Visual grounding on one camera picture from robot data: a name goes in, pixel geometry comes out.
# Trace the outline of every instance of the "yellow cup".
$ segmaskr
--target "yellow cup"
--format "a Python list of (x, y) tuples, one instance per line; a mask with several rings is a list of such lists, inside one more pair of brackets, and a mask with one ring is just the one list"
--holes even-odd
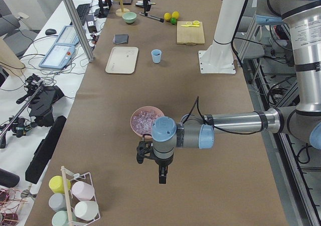
[[(71, 183), (67, 179), (68, 190), (70, 189)], [(53, 191), (53, 193), (65, 193), (64, 183), (62, 180), (62, 176), (54, 176), (49, 181), (49, 187)]]

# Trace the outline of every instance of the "white table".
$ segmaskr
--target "white table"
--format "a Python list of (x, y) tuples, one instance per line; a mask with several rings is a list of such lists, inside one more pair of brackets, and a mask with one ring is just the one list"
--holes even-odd
[[(91, 3), (93, 13), (99, 6), (98, 1), (94, 0), (74, 0), (75, 7), (79, 4)], [(97, 19), (96, 28), (98, 34), (103, 27), (103, 24), (106, 19)], [(48, 22), (44, 25), (43, 29), (39, 32), (38, 38), (45, 37), (45, 31), (48, 28), (55, 29), (57, 35), (61, 32), (65, 25), (70, 24), (70, 18), (65, 9), (63, 2), (57, 7), (55, 12), (52, 14)], [(90, 34), (86, 28), (87, 38), (90, 39)], [(46, 54), (52, 44), (55, 42), (56, 37), (47, 37), (40, 39), (32, 44), (29, 49), (26, 51), (25, 55), (28, 54)], [(56, 119), (58, 116), (67, 117), (71, 106), (74, 102), (74, 97), (80, 86), (83, 75), (86, 71), (88, 60), (86, 55), (83, 52), (83, 49), (80, 45), (77, 45), (75, 56), (72, 59), (72, 70), (70, 66), (64, 70), (66, 73), (56, 74), (55, 76), (49, 70), (40, 70), (38, 67), (43, 56), (27, 56), (22, 58), (21, 61), (25, 64), (26, 70), (24, 71), (25, 78), (29, 77), (33, 73), (40, 77), (47, 77), (49, 80), (46, 80), (47, 83), (50, 83), (50, 78), (54, 77), (56, 85), (63, 91), (63, 93), (69, 97), (63, 97), (53, 105), (53, 116)], [(6, 122), (9, 117), (14, 116), (19, 109), (22, 107), (22, 104), (16, 104), (16, 100), (26, 94), (23, 87), (23, 82), (25, 78), (22, 77), (8, 77), (0, 90), (0, 124)], [(25, 110), (21, 115), (26, 119), (29, 118), (29, 113)], [(0, 168), (15, 173), (20, 176), (20, 181), (15, 189), (23, 191), (25, 189), (30, 189), (31, 193), (37, 193), (39, 187), (42, 183), (42, 177), (40, 178), (37, 185), (31, 184), (25, 180), (25, 171), (29, 166), (34, 152), (37, 149), (39, 143), (44, 139), (50, 128), (48, 127), (36, 127), (31, 131), (27, 132), (26, 136), (17, 138), (12, 135), (12, 132), (7, 132), (7, 147), (5, 149), (0, 149)], [(20, 198), (20, 192), (17, 193), (17, 198)], [(27, 217), (33, 206), (33, 201), (30, 198), (26, 199), (27, 202), (21, 204), (18, 210), (19, 223), (17, 225), (24, 225)]]

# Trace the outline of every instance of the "brown table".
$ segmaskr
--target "brown table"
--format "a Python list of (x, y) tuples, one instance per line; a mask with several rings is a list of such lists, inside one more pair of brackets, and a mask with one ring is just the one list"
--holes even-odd
[[(235, 75), (201, 74), (197, 52), (210, 44), (220, 0), (153, 0), (150, 14), (181, 13), (204, 24), (204, 46), (176, 44), (176, 27), (141, 16), (127, 25), (114, 4), (94, 50), (57, 149), (26, 225), (50, 225), (48, 182), (60, 167), (90, 171), (102, 218), (92, 225), (287, 225), (260, 134), (218, 134), (210, 150), (176, 150), (167, 184), (158, 165), (136, 162), (140, 138), (129, 125), (139, 107), (153, 105), (179, 121), (200, 96), (203, 114), (253, 111), (241, 69)], [(139, 13), (141, 9), (129, 7)], [(129, 34), (139, 48), (132, 75), (105, 73), (114, 34)], [(163, 51), (153, 64), (152, 49)]]

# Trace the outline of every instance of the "wooden cutting board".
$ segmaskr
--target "wooden cutting board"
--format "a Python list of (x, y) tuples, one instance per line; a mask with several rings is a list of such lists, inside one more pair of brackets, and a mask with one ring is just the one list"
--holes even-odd
[(182, 27), (186, 21), (177, 22), (177, 44), (197, 45), (205, 44), (203, 23), (199, 27)]

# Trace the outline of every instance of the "keyboard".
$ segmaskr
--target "keyboard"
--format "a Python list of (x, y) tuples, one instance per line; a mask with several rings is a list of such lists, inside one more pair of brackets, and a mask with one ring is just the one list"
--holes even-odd
[(86, 16), (88, 15), (90, 10), (90, 4), (80, 4), (78, 5), (76, 10), (80, 18), (81, 24), (84, 25), (86, 22)]

